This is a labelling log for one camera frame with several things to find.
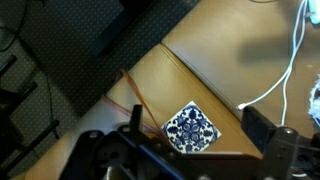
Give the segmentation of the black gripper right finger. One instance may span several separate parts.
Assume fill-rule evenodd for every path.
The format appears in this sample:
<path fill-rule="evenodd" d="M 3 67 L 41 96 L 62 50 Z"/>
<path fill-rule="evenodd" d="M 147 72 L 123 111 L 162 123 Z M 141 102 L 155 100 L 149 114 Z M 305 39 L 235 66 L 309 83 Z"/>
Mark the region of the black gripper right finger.
<path fill-rule="evenodd" d="M 274 133 L 276 126 L 256 108 L 244 108 L 241 128 L 254 144 L 266 144 Z"/>

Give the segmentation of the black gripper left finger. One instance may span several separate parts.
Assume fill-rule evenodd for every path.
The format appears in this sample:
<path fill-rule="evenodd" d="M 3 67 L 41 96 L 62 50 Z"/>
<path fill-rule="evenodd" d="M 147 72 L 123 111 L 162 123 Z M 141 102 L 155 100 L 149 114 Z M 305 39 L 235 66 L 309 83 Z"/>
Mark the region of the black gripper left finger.
<path fill-rule="evenodd" d="M 131 114 L 129 127 L 132 132 L 138 132 L 143 129 L 143 107 L 135 105 Z"/>

